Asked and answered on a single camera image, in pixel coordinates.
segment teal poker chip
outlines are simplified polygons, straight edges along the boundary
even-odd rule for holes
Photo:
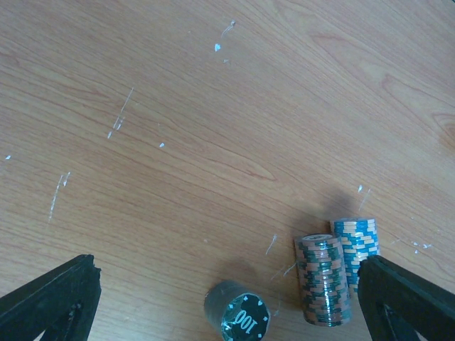
[[[332,220],[334,224],[375,224],[376,219],[372,217],[358,217],[358,218],[340,218]]]

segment poker chip stack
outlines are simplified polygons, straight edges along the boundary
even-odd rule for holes
[[[260,341],[270,312],[255,293],[234,281],[223,281],[205,297],[205,316],[224,341]]]
[[[334,327],[350,321],[350,301],[341,238],[311,234],[295,240],[304,317]]]
[[[380,254],[376,220],[374,218],[333,220],[331,230],[341,238],[349,289],[351,293],[357,293],[360,262],[368,256]]]

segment blue poker chip stack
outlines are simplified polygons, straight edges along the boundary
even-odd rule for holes
[[[346,276],[351,293],[358,292],[360,262],[380,254],[375,218],[343,218],[331,221],[332,232],[341,237]]]

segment scratch mark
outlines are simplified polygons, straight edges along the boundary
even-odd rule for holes
[[[225,35],[227,32],[229,32],[230,30],[232,30],[232,29],[234,28],[235,24],[236,24],[235,20],[232,20],[232,21],[230,22],[230,25],[223,31],[223,33],[221,33],[221,38],[224,37],[224,35]]]
[[[360,204],[360,207],[358,208],[359,212],[363,207],[363,204],[367,201],[368,197],[370,196],[371,188],[368,190],[367,194],[365,194],[365,197],[363,197],[362,203]]]
[[[50,204],[50,212],[49,212],[49,221],[52,219],[52,214],[54,213],[55,201],[57,200],[58,190],[60,189],[60,184],[62,183],[63,175],[60,175],[60,180],[58,181],[57,188],[54,192],[54,197],[52,198],[52,203]]]
[[[273,316],[278,316],[279,309],[282,307],[282,295],[281,293],[278,293],[278,308],[277,311],[273,314]]]
[[[267,251],[265,252],[266,255],[269,253],[270,249],[272,248],[272,245],[277,241],[277,238],[278,238],[278,235],[277,235],[277,234],[274,234],[274,235],[273,235],[273,239],[272,239],[272,243],[270,243],[269,248],[268,248]]]
[[[68,178],[70,177],[71,172],[68,172],[68,174],[65,177],[65,180],[63,181],[63,187],[66,187],[66,183],[68,182]]]
[[[125,101],[125,104],[123,104],[122,110],[120,110],[120,114],[122,114],[123,111],[125,110],[125,107],[126,107],[128,101],[129,101],[129,99],[131,98],[131,95],[132,95],[133,91],[134,91],[134,87],[131,88],[131,90],[130,90],[130,92],[128,94],[127,100]]]
[[[119,124],[117,125],[117,128],[115,130],[119,131],[120,130],[120,127],[122,127],[122,124],[123,124],[123,120],[125,118],[123,117],[120,121],[119,121]]]
[[[296,265],[297,265],[297,262],[292,264],[292,266],[284,272],[283,277],[285,277]]]
[[[112,133],[114,131],[119,131],[120,128],[122,127],[122,124],[123,124],[123,120],[125,119],[125,116],[122,116],[123,114],[123,111],[125,110],[125,107],[127,106],[127,103],[129,101],[129,99],[131,98],[131,95],[134,91],[134,87],[131,88],[131,90],[129,91],[129,94],[128,94],[128,97],[127,97],[127,100],[125,101],[125,103],[123,104],[123,107],[122,107],[122,110],[120,110],[120,115],[117,117],[117,119],[115,120],[115,123],[114,125],[112,126],[112,130],[108,133],[107,135],[107,138],[110,139],[111,136],[112,136]]]
[[[285,267],[285,265],[283,265],[282,268],[280,270],[278,270],[278,272],[270,278],[270,281],[273,281],[273,278],[277,277],[278,274],[283,271],[284,267]]]

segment wood grain surface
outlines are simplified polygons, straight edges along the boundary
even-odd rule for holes
[[[304,322],[292,238],[373,216],[455,292],[454,61],[450,0],[1,1],[0,296],[90,253],[91,340],[219,340],[227,278],[267,340],[369,340]]]

